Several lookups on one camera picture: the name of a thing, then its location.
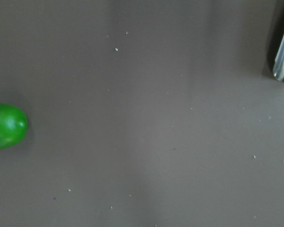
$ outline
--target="gray surface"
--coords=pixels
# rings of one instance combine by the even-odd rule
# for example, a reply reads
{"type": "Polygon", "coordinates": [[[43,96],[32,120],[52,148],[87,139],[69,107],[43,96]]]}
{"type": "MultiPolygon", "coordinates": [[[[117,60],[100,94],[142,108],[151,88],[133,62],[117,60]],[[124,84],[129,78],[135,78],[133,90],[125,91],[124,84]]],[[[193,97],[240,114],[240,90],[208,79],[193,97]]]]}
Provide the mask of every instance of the gray surface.
{"type": "Polygon", "coordinates": [[[284,227],[283,10],[0,0],[0,102],[29,118],[0,150],[0,227],[284,227]]]}

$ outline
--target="brown table surface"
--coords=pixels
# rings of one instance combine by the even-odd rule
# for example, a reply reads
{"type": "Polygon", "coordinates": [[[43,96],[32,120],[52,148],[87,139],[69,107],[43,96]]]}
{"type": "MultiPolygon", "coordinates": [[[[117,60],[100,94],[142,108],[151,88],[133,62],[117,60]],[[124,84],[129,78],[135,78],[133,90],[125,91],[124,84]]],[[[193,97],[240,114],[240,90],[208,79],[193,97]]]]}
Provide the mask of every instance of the brown table surface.
{"type": "Polygon", "coordinates": [[[284,0],[0,0],[0,227],[284,227],[283,32],[284,0]]]}

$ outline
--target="green lime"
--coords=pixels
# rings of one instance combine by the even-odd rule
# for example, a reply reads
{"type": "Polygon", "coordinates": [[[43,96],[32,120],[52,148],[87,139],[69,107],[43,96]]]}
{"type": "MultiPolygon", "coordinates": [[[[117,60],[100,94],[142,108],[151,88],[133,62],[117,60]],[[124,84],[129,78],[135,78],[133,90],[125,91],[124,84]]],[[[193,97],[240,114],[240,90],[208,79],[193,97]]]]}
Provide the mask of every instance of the green lime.
{"type": "Polygon", "coordinates": [[[27,133],[27,117],[17,107],[0,104],[0,149],[19,143],[27,133]]]}

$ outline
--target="green fruit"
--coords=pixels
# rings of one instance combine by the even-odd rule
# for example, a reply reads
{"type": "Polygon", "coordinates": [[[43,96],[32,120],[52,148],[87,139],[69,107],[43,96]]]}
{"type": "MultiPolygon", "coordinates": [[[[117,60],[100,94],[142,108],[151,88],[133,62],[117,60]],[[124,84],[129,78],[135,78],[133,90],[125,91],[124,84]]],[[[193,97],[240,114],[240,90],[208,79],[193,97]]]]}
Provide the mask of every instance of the green fruit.
{"type": "Polygon", "coordinates": [[[12,105],[0,104],[0,149],[19,143],[27,132],[27,117],[12,105]]]}

